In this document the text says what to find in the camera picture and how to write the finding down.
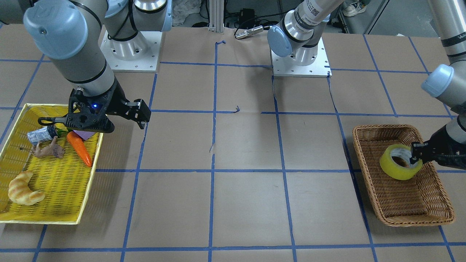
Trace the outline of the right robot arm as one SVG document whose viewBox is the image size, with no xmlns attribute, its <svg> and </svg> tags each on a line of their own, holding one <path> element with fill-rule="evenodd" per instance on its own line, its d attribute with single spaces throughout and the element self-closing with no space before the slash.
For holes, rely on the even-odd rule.
<svg viewBox="0 0 466 262">
<path fill-rule="evenodd" d="M 68 113 L 38 123 L 111 133 L 108 115 L 116 115 L 143 129 L 151 111 L 143 99 L 125 97 L 98 39 L 105 25 L 108 40 L 141 43 L 142 31 L 168 31 L 171 14 L 170 0 L 38 0 L 26 9 L 23 24 L 35 45 L 73 85 Z"/>
</svg>

